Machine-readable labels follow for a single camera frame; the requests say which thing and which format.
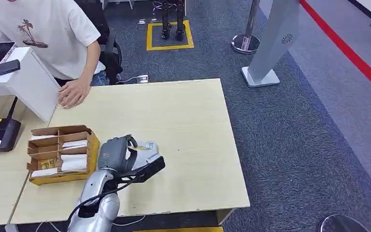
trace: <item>yellow floor marking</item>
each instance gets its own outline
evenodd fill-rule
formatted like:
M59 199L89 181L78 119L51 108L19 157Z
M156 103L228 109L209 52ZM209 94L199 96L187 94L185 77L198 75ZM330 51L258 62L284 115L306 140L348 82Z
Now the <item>yellow floor marking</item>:
M194 42L193 37L191 36L191 29L190 29L190 23L188 20L183 21L185 26L185 33L187 35L187 42L188 44L184 45L170 45L170 46L158 46L153 47L152 46L152 40L153 40L153 27L156 26L163 26L162 23L149 23L147 26L147 51L158 51L158 50L172 50L172 49L183 49L183 48L193 48ZM177 25L177 22L170 22L171 25Z
M181 229L134 231L134 232L224 232L224 231L222 227L203 227L203 228L181 228Z

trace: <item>divided cardboard organizer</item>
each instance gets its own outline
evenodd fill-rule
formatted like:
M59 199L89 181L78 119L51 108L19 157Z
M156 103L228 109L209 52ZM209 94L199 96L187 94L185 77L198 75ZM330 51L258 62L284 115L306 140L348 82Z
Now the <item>divided cardboard organizer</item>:
M28 141L28 155L31 160L27 163L29 181L36 185L87 179L96 169L99 153L99 139L94 132L84 125L51 127L34 129ZM80 145L64 148L65 143ZM86 168L62 171L64 162L61 157L78 157L86 154ZM50 169L51 173L33 176L36 170Z

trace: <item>person's hand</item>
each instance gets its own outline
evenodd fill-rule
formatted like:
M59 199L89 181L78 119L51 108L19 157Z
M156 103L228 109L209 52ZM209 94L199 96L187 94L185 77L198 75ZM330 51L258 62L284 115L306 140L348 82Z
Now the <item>person's hand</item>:
M67 82L60 90L59 103L62 107L70 109L83 102L90 91L91 78L80 77Z

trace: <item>palm tree print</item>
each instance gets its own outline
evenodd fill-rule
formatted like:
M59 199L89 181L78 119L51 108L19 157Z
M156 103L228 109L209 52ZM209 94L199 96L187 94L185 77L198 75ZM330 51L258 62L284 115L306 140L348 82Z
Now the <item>palm tree print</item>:
M47 48L48 45L43 42L37 42L32 35L30 29L33 29L33 24L31 24L27 19L24 19L22 24L18 26L18 29L27 34L30 40L23 40L23 43L29 46L35 46L40 48Z

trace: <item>chrome stanchion base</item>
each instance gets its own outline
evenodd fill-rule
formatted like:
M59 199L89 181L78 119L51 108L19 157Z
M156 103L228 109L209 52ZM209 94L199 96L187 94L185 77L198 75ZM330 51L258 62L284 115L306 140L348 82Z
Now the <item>chrome stanchion base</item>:
M369 232L360 222L344 215L331 215L322 221L318 232Z
M232 48L242 54L255 53L259 47L259 39L253 35L251 38L245 38L245 35L236 35L232 38Z

